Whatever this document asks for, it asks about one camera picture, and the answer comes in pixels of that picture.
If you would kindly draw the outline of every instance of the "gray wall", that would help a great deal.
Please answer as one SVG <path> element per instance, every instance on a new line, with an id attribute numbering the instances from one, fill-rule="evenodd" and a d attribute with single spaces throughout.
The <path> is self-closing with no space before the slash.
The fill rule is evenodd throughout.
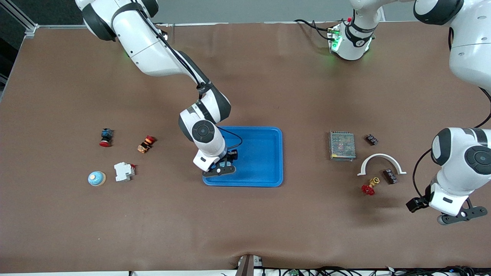
<path id="1" fill-rule="evenodd" d="M 74 0 L 13 0 L 34 22 L 42 25 L 82 24 Z M 155 23 L 255 23 L 272 21 L 335 21 L 352 14 L 348 0 L 158 0 Z M 413 2 L 393 3 L 384 9 L 387 21 L 415 21 Z M 0 37 L 19 48 L 24 30 L 0 9 Z"/>
<path id="2" fill-rule="evenodd" d="M 254 23 L 271 21 L 335 21 L 352 14 L 348 0 L 158 0 L 156 23 Z M 384 7 L 388 21 L 415 21 L 412 4 Z"/>

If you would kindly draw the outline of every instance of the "robotic arm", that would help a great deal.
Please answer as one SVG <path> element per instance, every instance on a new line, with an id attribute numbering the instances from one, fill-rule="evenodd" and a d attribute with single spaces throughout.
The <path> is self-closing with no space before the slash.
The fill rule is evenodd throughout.
<path id="1" fill-rule="evenodd" d="M 473 207 L 468 197 L 491 180 L 491 130 L 446 128 L 433 139 L 431 157 L 441 170 L 431 180 L 424 197 L 407 203 L 411 212 L 432 207 L 443 213 L 438 222 L 453 222 L 484 216 L 484 207 Z M 468 202 L 469 208 L 462 205 Z"/>
<path id="2" fill-rule="evenodd" d="M 329 48 L 341 58 L 356 60 L 368 50 L 381 18 L 380 7 L 396 0 L 351 0 L 354 15 L 328 31 Z M 414 16 L 431 25 L 447 25 L 454 33 L 450 69 L 458 78 L 491 89 L 491 0 L 416 0 Z M 432 207 L 442 212 L 443 225 L 487 214 L 468 199 L 491 180 L 491 130 L 446 128 L 433 140 L 433 161 L 441 170 L 421 198 L 407 203 L 411 212 Z"/>
<path id="3" fill-rule="evenodd" d="M 199 99 L 179 116 L 179 127 L 198 147 L 193 162 L 206 176 L 235 172 L 231 162 L 237 151 L 229 152 L 216 126 L 231 110 L 228 99 L 212 84 L 185 53 L 167 43 L 167 35 L 149 17 L 158 11 L 156 0 L 76 0 L 87 28 L 103 40 L 119 42 L 143 73 L 153 76 L 185 74 L 194 80 Z M 224 162 L 220 170 L 215 166 Z"/>

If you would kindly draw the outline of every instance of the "brown table surface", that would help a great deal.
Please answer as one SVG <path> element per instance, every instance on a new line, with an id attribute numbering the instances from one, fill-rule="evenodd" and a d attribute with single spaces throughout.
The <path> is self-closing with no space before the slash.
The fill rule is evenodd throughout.
<path id="1" fill-rule="evenodd" d="M 177 125 L 197 98 L 190 78 L 146 76 L 118 43 L 86 29 L 39 29 L 0 104 L 0 272 L 228 269 L 243 254 L 270 267 L 491 266 L 491 216 L 444 227 L 436 210 L 405 207 L 434 135 L 489 111 L 450 72 L 446 28 L 381 23 L 354 62 L 294 24 L 169 31 L 232 103 L 221 125 L 283 131 L 283 184 L 206 186 Z M 104 127 L 114 129 L 110 148 L 98 145 Z M 330 130 L 355 133 L 354 162 L 328 159 Z M 363 140 L 369 133 L 379 145 Z M 158 141 L 141 154 L 146 135 Z M 370 197 L 361 185 L 391 167 L 373 160 L 356 176 L 374 153 L 408 174 Z M 132 181 L 115 182 L 118 162 L 137 165 Z M 87 183 L 95 170 L 108 176 L 101 187 Z M 437 170 L 422 162 L 421 190 Z M 490 196 L 487 185 L 472 200 L 486 206 Z"/>

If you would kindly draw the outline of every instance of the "metal mesh power supply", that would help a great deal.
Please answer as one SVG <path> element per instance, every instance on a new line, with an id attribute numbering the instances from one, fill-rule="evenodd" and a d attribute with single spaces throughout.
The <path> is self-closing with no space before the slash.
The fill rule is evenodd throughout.
<path id="1" fill-rule="evenodd" d="M 355 153 L 355 135 L 343 131 L 329 132 L 329 152 L 331 160 L 353 161 Z"/>

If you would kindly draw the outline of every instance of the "blue tray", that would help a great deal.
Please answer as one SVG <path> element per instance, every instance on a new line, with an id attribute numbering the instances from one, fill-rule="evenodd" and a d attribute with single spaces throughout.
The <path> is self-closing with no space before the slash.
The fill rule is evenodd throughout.
<path id="1" fill-rule="evenodd" d="M 283 136 L 276 127 L 222 127 L 244 140 L 237 147 L 239 158 L 233 162 L 236 172 L 221 176 L 203 177 L 210 186 L 278 187 L 283 182 Z M 225 131 L 227 146 L 239 139 Z"/>

